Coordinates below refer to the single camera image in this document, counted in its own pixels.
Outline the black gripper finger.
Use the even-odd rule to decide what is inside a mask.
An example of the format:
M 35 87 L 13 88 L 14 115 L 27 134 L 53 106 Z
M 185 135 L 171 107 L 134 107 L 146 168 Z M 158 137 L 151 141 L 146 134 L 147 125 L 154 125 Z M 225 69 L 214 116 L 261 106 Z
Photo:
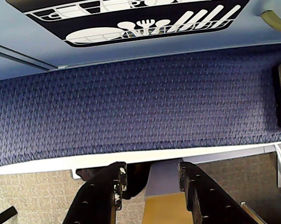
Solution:
M 245 202 L 236 203 L 208 174 L 190 162 L 179 163 L 179 188 L 194 224 L 264 224 Z
M 102 168 L 78 190 L 64 224 L 114 224 L 127 189 L 127 164 L 114 162 Z

